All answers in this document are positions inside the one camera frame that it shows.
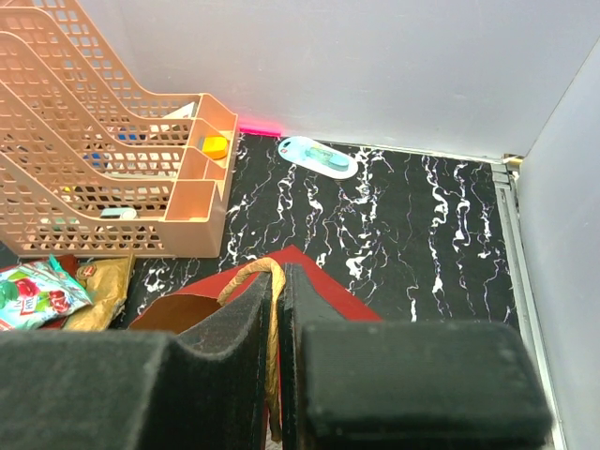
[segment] desk organizer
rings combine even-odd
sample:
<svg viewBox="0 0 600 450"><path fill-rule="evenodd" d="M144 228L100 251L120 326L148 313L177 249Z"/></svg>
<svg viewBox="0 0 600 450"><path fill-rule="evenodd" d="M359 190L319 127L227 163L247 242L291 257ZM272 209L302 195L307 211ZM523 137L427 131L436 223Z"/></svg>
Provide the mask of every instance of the desk organizer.
<svg viewBox="0 0 600 450"><path fill-rule="evenodd" d="M218 256L232 171L187 147L175 180L114 179L91 169L4 83L0 96L0 239L16 254ZM100 218L107 207L134 208L139 218Z"/></svg>
<svg viewBox="0 0 600 450"><path fill-rule="evenodd" d="M127 78L115 88L46 12L13 7L28 3L0 0L0 240L32 258L218 256L237 115L210 95L144 91L107 51L100 65ZM77 11L68 16L85 18L80 30L97 33ZM106 44L100 34L92 40ZM131 103L140 98L146 103ZM161 117L189 100L197 102L192 117ZM198 147L218 136L228 153L213 160ZM103 218L107 208L137 217Z"/></svg>
<svg viewBox="0 0 600 450"><path fill-rule="evenodd" d="M233 123L222 120L230 112L206 94L198 96L198 107L190 118L141 117L130 112L62 32L58 23L41 9L1 7L0 31L21 38L99 123L123 143L185 145L192 120L202 123L206 136L231 138Z"/></svg>

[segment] twisted paper handle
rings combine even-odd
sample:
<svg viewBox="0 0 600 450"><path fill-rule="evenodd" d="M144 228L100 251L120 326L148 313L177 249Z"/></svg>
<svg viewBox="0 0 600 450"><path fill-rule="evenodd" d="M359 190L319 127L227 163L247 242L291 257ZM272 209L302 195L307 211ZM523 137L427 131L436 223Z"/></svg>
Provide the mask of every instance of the twisted paper handle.
<svg viewBox="0 0 600 450"><path fill-rule="evenodd" d="M242 267L237 275L223 288L217 301L224 306L232 292L246 278L257 272L271 273L271 315L266 348L266 404L269 407L269 426L271 439L281 442L281 424L279 423L279 364L278 364L278 298L285 286L285 274L279 264L271 258L261 258Z"/></svg>

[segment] candy bag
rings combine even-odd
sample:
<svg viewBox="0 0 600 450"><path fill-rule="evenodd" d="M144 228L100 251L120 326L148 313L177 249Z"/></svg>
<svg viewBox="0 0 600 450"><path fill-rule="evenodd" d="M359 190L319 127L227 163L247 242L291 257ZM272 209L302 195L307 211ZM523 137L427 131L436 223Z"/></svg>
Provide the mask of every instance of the candy bag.
<svg viewBox="0 0 600 450"><path fill-rule="evenodd" d="M102 331L121 311L128 298L133 255L116 260L100 260L82 264L77 280L94 300L94 305L80 309L63 326L69 331Z"/></svg>
<svg viewBox="0 0 600 450"><path fill-rule="evenodd" d="M52 256L0 273L0 331L38 328L91 304L85 289Z"/></svg>

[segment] light gray wall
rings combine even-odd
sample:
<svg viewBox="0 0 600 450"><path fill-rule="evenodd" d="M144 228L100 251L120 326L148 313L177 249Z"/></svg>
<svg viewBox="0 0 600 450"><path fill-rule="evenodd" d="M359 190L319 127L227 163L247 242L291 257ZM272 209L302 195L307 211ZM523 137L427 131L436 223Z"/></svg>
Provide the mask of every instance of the light gray wall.
<svg viewBox="0 0 600 450"><path fill-rule="evenodd" d="M570 450L600 448L600 45L523 163L523 244Z"/></svg>
<svg viewBox="0 0 600 450"><path fill-rule="evenodd" d="M524 154L600 35L600 0L81 0L147 88L286 132Z"/></svg>

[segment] black foam block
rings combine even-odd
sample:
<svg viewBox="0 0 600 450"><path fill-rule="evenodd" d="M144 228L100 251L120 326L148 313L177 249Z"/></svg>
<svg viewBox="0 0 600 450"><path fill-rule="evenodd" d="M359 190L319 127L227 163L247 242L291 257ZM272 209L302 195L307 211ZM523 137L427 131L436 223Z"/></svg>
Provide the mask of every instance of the black foam block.
<svg viewBox="0 0 600 450"><path fill-rule="evenodd" d="M179 337L0 333L3 450L258 450L269 277Z"/></svg>
<svg viewBox="0 0 600 450"><path fill-rule="evenodd" d="M551 427L520 336L503 325L314 322L301 358L316 448L537 448Z"/></svg>

